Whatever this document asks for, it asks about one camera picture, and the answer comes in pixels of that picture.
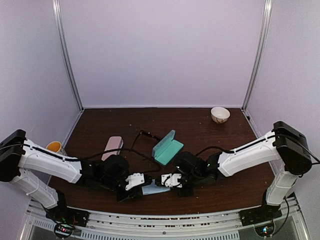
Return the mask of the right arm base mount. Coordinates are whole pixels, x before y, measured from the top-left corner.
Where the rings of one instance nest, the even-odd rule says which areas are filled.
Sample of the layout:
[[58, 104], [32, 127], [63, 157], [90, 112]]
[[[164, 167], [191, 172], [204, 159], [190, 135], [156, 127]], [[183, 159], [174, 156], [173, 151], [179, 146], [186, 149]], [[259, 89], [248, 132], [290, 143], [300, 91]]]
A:
[[241, 210], [239, 217], [243, 227], [254, 225], [255, 233], [260, 237], [270, 237], [276, 231], [274, 220], [280, 218], [282, 212], [276, 210], [262, 210], [260, 207]]

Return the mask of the grey-blue glasses case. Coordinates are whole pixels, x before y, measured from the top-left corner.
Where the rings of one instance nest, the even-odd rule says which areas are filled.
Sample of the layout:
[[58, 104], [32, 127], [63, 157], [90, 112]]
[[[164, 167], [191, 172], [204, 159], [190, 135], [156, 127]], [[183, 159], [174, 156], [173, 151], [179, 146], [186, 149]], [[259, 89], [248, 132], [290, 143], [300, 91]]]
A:
[[172, 129], [158, 144], [152, 149], [153, 159], [162, 166], [167, 166], [169, 162], [183, 149], [184, 144], [175, 139], [176, 131]]

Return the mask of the pink glasses case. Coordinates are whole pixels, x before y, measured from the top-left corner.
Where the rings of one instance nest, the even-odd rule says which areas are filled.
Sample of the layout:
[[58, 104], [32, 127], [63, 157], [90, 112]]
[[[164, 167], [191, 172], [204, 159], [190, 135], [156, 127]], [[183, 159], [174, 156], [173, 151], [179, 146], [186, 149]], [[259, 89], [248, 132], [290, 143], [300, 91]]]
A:
[[118, 155], [120, 153], [120, 149], [123, 147], [124, 141], [121, 136], [111, 136], [108, 139], [108, 142], [105, 146], [105, 151], [109, 151], [112, 149], [116, 149], [112, 152], [104, 153], [101, 157], [102, 161], [105, 161], [107, 158], [109, 158], [111, 155]]

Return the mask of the light blue cloth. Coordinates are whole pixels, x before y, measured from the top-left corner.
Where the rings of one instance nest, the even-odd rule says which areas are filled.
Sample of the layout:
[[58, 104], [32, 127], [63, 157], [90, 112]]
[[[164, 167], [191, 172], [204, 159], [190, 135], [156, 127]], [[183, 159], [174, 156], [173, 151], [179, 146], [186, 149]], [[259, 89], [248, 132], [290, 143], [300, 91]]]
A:
[[154, 182], [150, 185], [143, 186], [141, 189], [144, 196], [166, 193], [171, 190], [169, 187], [157, 186]]

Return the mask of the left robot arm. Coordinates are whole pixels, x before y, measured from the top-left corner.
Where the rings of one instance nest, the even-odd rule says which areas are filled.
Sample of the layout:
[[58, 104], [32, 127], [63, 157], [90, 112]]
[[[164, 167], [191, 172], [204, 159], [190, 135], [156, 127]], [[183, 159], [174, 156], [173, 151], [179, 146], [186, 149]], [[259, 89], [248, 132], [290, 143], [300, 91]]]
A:
[[120, 202], [135, 197], [147, 183], [143, 173], [129, 172], [129, 163], [120, 155], [106, 160], [66, 156], [35, 144], [18, 129], [0, 143], [0, 180], [17, 185], [61, 222], [72, 218], [65, 195], [42, 182], [33, 170], [72, 184], [115, 191]]

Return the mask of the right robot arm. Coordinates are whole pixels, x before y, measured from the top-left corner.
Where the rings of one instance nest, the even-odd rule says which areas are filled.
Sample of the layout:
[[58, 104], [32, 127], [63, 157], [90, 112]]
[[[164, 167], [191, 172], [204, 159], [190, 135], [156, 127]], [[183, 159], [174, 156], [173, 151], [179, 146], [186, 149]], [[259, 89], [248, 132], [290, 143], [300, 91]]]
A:
[[192, 194], [193, 186], [215, 182], [218, 176], [234, 174], [267, 162], [279, 161], [281, 168], [265, 191], [256, 210], [259, 220], [268, 220], [280, 207], [299, 176], [312, 168], [311, 153], [304, 134], [283, 121], [277, 121], [264, 136], [232, 150], [220, 149], [203, 160], [198, 154], [180, 152], [172, 164], [182, 174], [182, 194]]

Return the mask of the dark sunglasses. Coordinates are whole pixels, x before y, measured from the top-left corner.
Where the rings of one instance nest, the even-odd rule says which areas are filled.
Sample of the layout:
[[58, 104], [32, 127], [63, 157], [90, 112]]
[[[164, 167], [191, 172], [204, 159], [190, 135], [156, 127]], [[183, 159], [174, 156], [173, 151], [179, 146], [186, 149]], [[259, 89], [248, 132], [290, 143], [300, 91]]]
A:
[[157, 142], [160, 142], [162, 140], [161, 137], [157, 136], [157, 135], [153, 135], [151, 134], [149, 131], [146, 131], [146, 130], [140, 130], [140, 132], [136, 135], [130, 149], [129, 149], [129, 152], [132, 152], [132, 153], [138, 153], [138, 151], [134, 148], [134, 146], [136, 145], [136, 143], [140, 140], [140, 139], [152, 139], [154, 141], [157, 141]]

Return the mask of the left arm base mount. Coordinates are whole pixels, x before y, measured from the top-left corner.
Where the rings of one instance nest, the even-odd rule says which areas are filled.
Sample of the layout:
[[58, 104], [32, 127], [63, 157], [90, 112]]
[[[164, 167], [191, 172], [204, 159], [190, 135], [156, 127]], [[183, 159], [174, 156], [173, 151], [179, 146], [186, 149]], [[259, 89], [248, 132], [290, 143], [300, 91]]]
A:
[[69, 209], [65, 213], [53, 213], [46, 211], [46, 217], [52, 220], [55, 225], [53, 233], [59, 239], [70, 237], [77, 227], [86, 227], [90, 213], [84, 210]]

